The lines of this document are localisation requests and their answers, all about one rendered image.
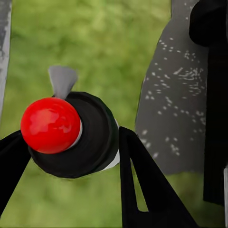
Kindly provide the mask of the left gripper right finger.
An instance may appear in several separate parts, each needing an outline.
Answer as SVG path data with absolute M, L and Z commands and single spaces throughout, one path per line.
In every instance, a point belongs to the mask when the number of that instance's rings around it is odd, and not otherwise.
M 119 144 L 123 228 L 199 228 L 137 134 L 119 127 Z M 149 212 L 138 210 L 130 159 Z

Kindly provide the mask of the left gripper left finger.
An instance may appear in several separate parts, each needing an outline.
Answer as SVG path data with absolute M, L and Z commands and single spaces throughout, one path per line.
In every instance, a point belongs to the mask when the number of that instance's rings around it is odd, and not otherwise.
M 31 157 L 21 130 L 0 140 L 0 216 Z

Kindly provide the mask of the insectifuge atomizer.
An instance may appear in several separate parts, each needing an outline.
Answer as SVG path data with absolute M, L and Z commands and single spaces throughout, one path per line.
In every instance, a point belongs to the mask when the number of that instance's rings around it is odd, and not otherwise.
M 24 112 L 20 129 L 35 164 L 57 177 L 79 178 L 120 163 L 119 126 L 101 98 L 71 92 L 80 74 L 65 66 L 49 71 L 53 97 Z

